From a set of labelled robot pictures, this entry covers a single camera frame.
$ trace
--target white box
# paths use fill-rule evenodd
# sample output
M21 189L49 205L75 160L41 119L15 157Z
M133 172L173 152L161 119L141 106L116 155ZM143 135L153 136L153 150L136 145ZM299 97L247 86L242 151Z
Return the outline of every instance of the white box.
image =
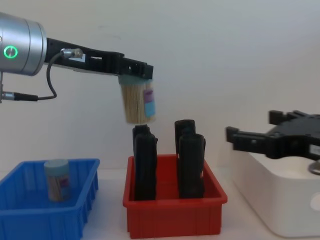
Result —
M320 236L320 175L308 171L313 162L236 151L230 156L235 185L269 229L283 237Z

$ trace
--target blue plastic bin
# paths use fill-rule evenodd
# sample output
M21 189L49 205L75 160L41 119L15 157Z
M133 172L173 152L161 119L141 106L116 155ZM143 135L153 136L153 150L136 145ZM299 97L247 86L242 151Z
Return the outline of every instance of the blue plastic bin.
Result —
M96 191L99 159L69 161L72 197L48 198L45 161L20 163L0 181L0 240L79 240Z

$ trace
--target red plastic bin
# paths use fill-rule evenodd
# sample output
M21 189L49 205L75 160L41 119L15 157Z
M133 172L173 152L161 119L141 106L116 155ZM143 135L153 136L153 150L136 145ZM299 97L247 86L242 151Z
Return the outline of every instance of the red plastic bin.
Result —
M132 239L215 235L221 231L222 204L227 195L204 163L204 198L179 199L177 158L158 155L156 200L134 201L134 158L129 157L123 206Z

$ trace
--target small jar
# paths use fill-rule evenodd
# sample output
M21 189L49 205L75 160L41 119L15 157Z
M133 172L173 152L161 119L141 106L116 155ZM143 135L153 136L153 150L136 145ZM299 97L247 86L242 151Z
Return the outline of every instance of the small jar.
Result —
M49 160L44 164L48 196L53 202L63 202L70 197L69 162L66 159Z

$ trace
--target white table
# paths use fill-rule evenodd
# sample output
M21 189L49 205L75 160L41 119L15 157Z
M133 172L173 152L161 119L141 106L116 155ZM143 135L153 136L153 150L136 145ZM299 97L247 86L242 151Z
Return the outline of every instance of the white table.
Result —
M215 168L213 173L228 196L223 205L220 235L199 237L157 238L171 240L284 240L274 235L263 224L233 184L228 169ZM0 179L7 172L0 172ZM83 231L83 240L129 240L126 209L122 205L125 187L125 169L98 170L99 191ZM320 240L294 238L294 240Z

